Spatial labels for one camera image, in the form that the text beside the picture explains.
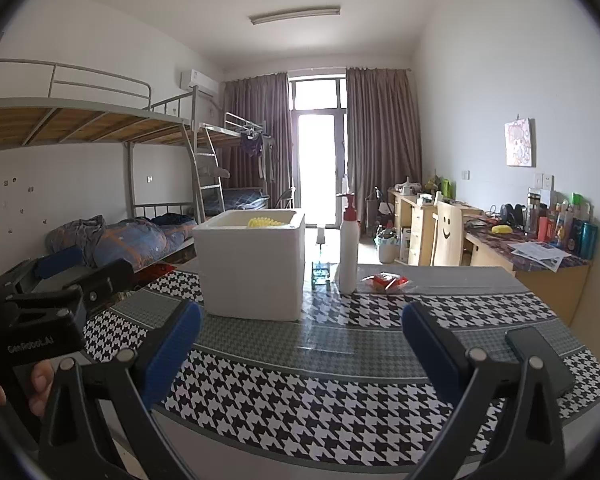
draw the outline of door frame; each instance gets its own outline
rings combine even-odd
[[[294,78],[289,82],[290,85],[290,94],[292,97],[293,109],[291,110],[291,134],[292,134],[292,176],[294,180],[294,185],[296,186],[296,194],[294,196],[294,204],[298,207],[302,208],[302,200],[301,200],[301,181],[300,181],[300,161],[298,159],[299,153],[299,133],[298,133],[298,118],[302,115],[331,115],[333,116],[333,139],[335,143],[335,153],[336,153],[336,170],[335,170],[335,179],[336,179],[336,191],[343,192],[343,182],[344,177],[347,173],[347,168],[345,168],[345,160],[344,160],[344,116],[347,113],[346,108],[341,108],[340,104],[340,83],[339,79],[344,79],[344,76],[340,75],[332,75],[319,77],[320,79],[334,79],[336,81],[336,102],[338,104],[338,108],[316,108],[314,110],[296,110],[296,82],[297,81],[307,81],[307,80],[315,80],[318,77],[307,77],[307,78]],[[327,228],[331,229],[339,229],[342,224],[342,199],[340,197],[336,198],[336,223],[326,225]],[[315,227],[315,224],[306,224],[307,227]]]

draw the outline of pink canvas picture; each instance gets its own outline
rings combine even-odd
[[[531,168],[533,161],[529,119],[518,119],[505,124],[504,138],[507,148],[507,166]]]

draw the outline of human hand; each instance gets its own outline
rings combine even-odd
[[[29,409],[35,416],[43,416],[45,414],[46,401],[49,398],[53,380],[54,368],[48,359],[40,361],[33,367],[31,371],[31,383],[36,393],[29,399]],[[6,402],[7,397],[0,386],[0,406],[4,406]]]

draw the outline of fluorescent light fixture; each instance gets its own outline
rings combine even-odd
[[[253,25],[277,22],[279,20],[292,20],[294,18],[312,18],[314,16],[339,16],[340,6],[336,7],[302,7],[301,9],[279,10],[265,14],[249,16]]]

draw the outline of brown curtain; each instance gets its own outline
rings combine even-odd
[[[365,198],[403,182],[422,181],[420,125],[406,70],[347,68],[349,189],[356,193],[358,218]]]
[[[228,81],[224,86],[224,110],[254,123],[265,123],[266,133],[273,137],[273,181],[268,182],[268,193],[270,206],[275,206],[292,181],[291,113],[286,73]],[[247,155],[240,146],[221,151],[220,166],[231,174],[228,182],[222,183],[224,186],[262,186],[257,156]]]

